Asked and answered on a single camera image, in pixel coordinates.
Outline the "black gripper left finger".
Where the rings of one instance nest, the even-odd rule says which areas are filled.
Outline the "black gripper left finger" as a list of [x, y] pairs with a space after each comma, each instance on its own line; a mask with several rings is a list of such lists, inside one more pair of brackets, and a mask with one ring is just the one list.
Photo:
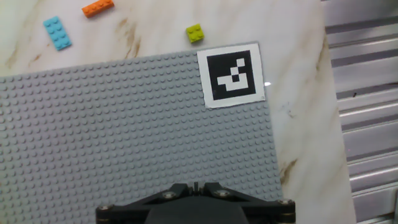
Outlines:
[[195, 183], [173, 184], [169, 189], [140, 199], [128, 205], [105, 204], [95, 210], [96, 224], [126, 223], [129, 221], [144, 223], [149, 212], [158, 205], [178, 199], [194, 196]]

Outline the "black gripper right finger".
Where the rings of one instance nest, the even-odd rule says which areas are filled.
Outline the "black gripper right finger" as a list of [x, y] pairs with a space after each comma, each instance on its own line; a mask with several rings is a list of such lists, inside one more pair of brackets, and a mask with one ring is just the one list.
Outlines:
[[201, 187], [201, 196], [237, 206], [248, 220], [262, 217], [267, 220], [267, 223], [295, 223], [295, 202], [291, 199], [261, 200], [223, 187], [218, 182], [204, 183], [204, 186]]

